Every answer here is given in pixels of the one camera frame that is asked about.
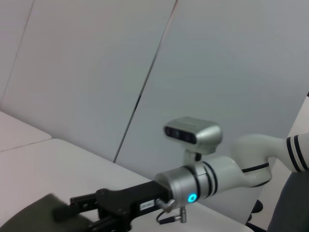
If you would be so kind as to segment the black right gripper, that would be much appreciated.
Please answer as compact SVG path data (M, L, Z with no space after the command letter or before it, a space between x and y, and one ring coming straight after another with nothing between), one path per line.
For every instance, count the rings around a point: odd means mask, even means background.
M122 190L97 190L94 194L70 198L70 204L53 210L55 222L64 222L79 213L98 209L100 220L88 226L88 232L129 232L131 222L159 209L157 205L141 209L141 204L157 199L168 202L171 192L155 181Z

